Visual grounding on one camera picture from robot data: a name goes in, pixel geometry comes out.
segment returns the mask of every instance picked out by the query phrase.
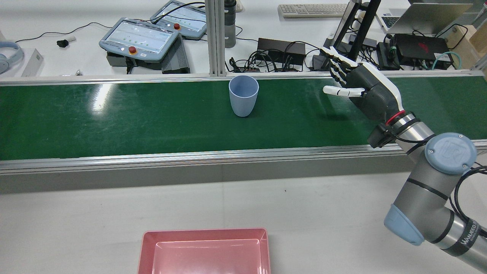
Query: white table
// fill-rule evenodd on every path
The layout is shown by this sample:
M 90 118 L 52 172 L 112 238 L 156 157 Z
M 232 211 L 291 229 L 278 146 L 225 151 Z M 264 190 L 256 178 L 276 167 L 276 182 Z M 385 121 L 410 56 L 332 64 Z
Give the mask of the white table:
M 223 168 L 222 175 L 230 170 L 238 172 Z M 430 243 L 413 246 L 384 227 L 408 174 L 1 195 L 1 272 L 133 274 L 145 231 L 265 227 L 275 274 L 476 273 Z M 460 192 L 464 211 L 484 225 L 485 193 L 482 176 Z
M 243 0 L 245 10 L 237 13 L 237 25 L 243 28 L 241 38 L 302 40 L 321 46 L 330 33 L 338 27 L 340 18 L 283 19 L 277 7 L 282 3 L 323 3 L 347 0 Z M 95 21 L 112 26 L 121 17 L 147 20 L 164 3 L 153 1 L 13 1 L 5 0 L 0 9 L 0 30 L 7 39 L 33 38 L 44 32 L 69 32 Z M 42 38 L 22 41 L 22 47 L 37 48 L 44 56 L 44 65 L 39 76 L 74 74 L 78 69 L 84 75 L 105 76 L 125 74 L 125 67 L 111 67 L 106 60 L 106 51 L 98 46 L 108 29 L 91 25 L 74 32 L 76 37 L 66 48 L 59 48 L 57 40 L 71 35 L 45 35 Z M 184 41 L 192 73 L 208 73 L 208 47 L 205 41 Z M 237 40 L 234 48 L 225 50 L 225 59 L 247 59 L 257 49 L 254 41 Z M 146 68 L 135 68 L 133 74 L 160 74 Z

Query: white box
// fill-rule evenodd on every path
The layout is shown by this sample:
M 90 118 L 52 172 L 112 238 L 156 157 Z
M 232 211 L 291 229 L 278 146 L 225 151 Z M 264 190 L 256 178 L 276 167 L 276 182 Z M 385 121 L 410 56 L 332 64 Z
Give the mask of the white box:
M 14 63 L 7 71 L 0 74 L 0 78 L 5 77 L 29 77 L 37 76 L 44 57 L 34 48 L 22 48 L 24 57 L 19 62 Z

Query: ur logo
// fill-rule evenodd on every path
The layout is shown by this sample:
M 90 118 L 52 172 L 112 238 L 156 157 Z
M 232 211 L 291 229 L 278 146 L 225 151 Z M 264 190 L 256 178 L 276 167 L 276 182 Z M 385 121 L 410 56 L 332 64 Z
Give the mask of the ur logo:
M 428 48 L 428 46 L 425 43 L 420 42 L 420 43 L 418 43 L 418 46 L 420 48 L 422 48 L 425 51 L 425 53 L 430 52 L 430 49 Z
M 456 163 L 460 163 L 465 154 L 465 150 L 466 148 L 464 146 L 447 141 L 443 145 L 441 156 L 446 159 L 453 159 Z

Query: plastic tray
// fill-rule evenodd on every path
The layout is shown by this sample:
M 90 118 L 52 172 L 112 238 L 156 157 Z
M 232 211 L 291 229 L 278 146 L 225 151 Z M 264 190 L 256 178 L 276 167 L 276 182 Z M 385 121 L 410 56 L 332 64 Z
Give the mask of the plastic tray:
M 149 231 L 138 274 L 270 274 L 264 228 Z

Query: blue cup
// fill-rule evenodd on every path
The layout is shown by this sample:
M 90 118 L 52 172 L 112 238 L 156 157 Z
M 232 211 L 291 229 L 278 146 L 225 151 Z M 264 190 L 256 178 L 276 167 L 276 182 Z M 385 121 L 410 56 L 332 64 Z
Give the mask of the blue cup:
M 246 117 L 252 112 L 259 92 L 259 83 L 253 77 L 239 75 L 230 80 L 230 104 L 239 117 Z

